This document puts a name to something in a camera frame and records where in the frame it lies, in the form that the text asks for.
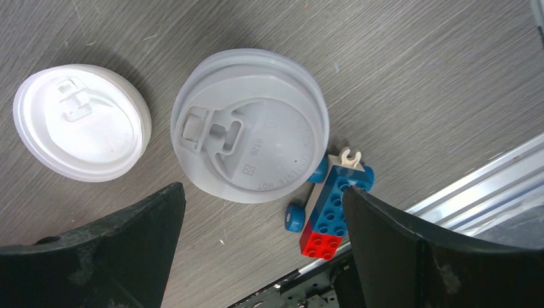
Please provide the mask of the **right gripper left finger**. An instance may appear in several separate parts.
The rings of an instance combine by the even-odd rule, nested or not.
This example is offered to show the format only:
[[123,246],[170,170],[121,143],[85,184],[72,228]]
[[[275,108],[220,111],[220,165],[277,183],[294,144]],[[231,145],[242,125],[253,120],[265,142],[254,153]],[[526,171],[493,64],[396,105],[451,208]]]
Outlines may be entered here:
[[174,182],[31,245],[1,248],[2,307],[160,307],[185,214]]

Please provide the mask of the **white sip lid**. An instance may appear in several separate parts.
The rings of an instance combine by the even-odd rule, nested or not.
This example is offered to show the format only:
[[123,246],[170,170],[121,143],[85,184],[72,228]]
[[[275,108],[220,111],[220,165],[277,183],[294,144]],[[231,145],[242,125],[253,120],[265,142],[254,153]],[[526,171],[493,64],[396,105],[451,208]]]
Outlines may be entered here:
[[171,141],[188,179],[238,203],[269,202],[299,188],[318,168],[329,132],[313,75],[263,49],[204,59],[171,111]]

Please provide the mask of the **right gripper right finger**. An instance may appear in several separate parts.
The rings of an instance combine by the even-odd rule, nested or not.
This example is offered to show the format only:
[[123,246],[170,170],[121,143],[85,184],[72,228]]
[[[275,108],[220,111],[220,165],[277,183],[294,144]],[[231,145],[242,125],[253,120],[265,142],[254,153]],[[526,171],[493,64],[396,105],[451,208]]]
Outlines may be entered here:
[[368,307],[542,307],[543,251],[447,230],[358,187],[343,211]]

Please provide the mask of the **white cup lid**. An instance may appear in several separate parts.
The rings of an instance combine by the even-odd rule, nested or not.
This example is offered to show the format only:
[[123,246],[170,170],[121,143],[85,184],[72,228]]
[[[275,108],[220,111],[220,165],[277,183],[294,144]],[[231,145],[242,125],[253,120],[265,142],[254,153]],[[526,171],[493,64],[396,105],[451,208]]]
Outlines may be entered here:
[[14,96],[13,120],[34,157],[82,182],[123,176],[143,156],[152,133],[149,108],[135,86],[87,64],[29,76]]

